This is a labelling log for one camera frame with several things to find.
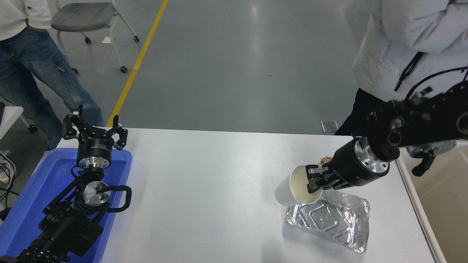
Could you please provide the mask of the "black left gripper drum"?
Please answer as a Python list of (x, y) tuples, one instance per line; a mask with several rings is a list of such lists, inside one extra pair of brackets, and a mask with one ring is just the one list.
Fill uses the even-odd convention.
[(106, 160), (112, 159), (112, 145), (113, 140), (111, 137), (104, 136), (106, 130), (91, 127), (79, 129), (79, 147), (77, 160), (83, 160), (90, 157), (101, 157)]

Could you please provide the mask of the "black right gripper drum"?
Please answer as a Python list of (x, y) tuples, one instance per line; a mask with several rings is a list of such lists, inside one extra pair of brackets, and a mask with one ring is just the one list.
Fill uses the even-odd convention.
[(388, 162), (373, 153), (367, 140), (352, 140), (338, 148), (329, 167), (352, 186), (363, 186), (388, 174)]

